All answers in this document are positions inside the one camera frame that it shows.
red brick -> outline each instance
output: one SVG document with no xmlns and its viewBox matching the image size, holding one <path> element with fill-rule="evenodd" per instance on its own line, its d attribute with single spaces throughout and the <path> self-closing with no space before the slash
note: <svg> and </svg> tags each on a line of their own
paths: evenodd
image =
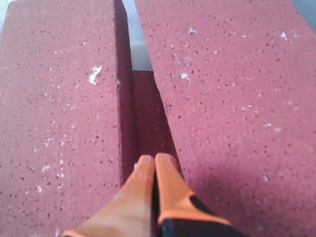
<svg viewBox="0 0 316 237">
<path fill-rule="evenodd" d="M 189 185 L 252 236 L 314 236 L 312 29 L 287 0 L 136 5 Z"/>
<path fill-rule="evenodd" d="M 9 5 L 0 46 L 1 236 L 58 236 L 119 189 L 121 141 L 136 150 L 136 125 L 119 132 L 121 110 L 135 121 L 125 109 L 133 101 L 122 97 L 132 86 L 126 36 L 119 1 Z"/>
</svg>

white debris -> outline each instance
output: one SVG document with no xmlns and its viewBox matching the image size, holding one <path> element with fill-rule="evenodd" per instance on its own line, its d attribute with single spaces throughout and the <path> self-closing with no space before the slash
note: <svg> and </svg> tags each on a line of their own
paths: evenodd
<svg viewBox="0 0 316 237">
<path fill-rule="evenodd" d="M 188 80 L 188 74 L 182 73 L 182 74 L 181 74 L 181 79 Z"/>
<path fill-rule="evenodd" d="M 97 83 L 95 82 L 95 79 L 97 77 L 97 75 L 101 72 L 102 66 L 96 67 L 94 66 L 92 68 L 92 74 L 89 76 L 89 80 L 88 82 L 91 84 L 96 85 Z"/>
<path fill-rule="evenodd" d="M 43 192 L 43 189 L 41 189 L 40 186 L 37 186 L 36 189 L 38 190 L 39 193 L 42 193 L 42 192 Z"/>
<path fill-rule="evenodd" d="M 196 34 L 197 31 L 194 27 L 191 27 L 190 30 L 189 30 L 189 35 L 192 35 L 192 34 Z"/>
<path fill-rule="evenodd" d="M 49 165 L 45 165 L 43 167 L 43 169 L 41 169 L 41 171 L 44 173 L 46 170 L 49 170 L 50 169 L 50 166 Z"/>
<path fill-rule="evenodd" d="M 52 140 L 53 138 L 47 138 L 47 140 L 44 142 L 44 146 L 47 147 Z"/>
<path fill-rule="evenodd" d="M 292 30 L 291 33 L 292 33 L 292 35 L 293 35 L 294 37 L 296 37 L 296 38 L 300 38 L 300 37 L 301 37 L 301 36 L 299 36 L 299 35 L 297 34 L 296 30 Z"/>
<path fill-rule="evenodd" d="M 61 231 L 60 229 L 55 230 L 55 237 L 60 237 Z"/>
<path fill-rule="evenodd" d="M 281 130 L 282 130 L 282 128 L 280 128 L 280 127 L 276 127 L 276 128 L 275 128 L 275 133 L 277 133 L 277 132 L 281 132 Z"/>
<path fill-rule="evenodd" d="M 286 35 L 286 33 L 285 33 L 284 31 L 281 31 L 280 35 L 281 35 L 281 37 L 282 37 L 283 39 L 285 39 L 286 41 L 288 41 L 287 35 Z"/>
</svg>

red speckled surface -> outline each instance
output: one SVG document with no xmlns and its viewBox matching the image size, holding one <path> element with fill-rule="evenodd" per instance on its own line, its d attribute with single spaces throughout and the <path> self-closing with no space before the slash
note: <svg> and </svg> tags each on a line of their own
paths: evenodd
<svg viewBox="0 0 316 237">
<path fill-rule="evenodd" d="M 58 236 L 119 189 L 117 80 L 126 78 L 117 76 L 115 37 L 113 1 L 9 5 L 0 42 L 2 237 Z"/>
<path fill-rule="evenodd" d="M 189 185 L 251 236 L 315 236 L 312 29 L 287 0 L 136 5 Z"/>
</svg>

white surface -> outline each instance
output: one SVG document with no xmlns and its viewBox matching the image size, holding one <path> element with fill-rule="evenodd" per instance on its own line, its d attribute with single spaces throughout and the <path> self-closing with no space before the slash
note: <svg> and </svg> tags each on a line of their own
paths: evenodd
<svg viewBox="0 0 316 237">
<path fill-rule="evenodd" d="M 142 26 L 134 0 L 122 0 L 127 12 L 132 67 L 134 71 L 152 71 Z"/>
</svg>

orange rubber coating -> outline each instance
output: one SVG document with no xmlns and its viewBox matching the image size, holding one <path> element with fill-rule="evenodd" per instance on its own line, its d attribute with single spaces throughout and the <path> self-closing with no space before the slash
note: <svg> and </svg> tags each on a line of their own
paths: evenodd
<svg viewBox="0 0 316 237">
<path fill-rule="evenodd" d="M 159 225 L 162 224 L 164 219 L 172 218 L 230 225 L 228 220 L 207 214 L 193 206 L 190 197 L 195 194 L 179 174 L 173 156 L 159 153 L 155 157 L 155 164 L 160 200 Z"/>
<path fill-rule="evenodd" d="M 64 237 L 149 237 L 155 161 L 141 156 L 118 194 L 91 219 Z"/>
</svg>

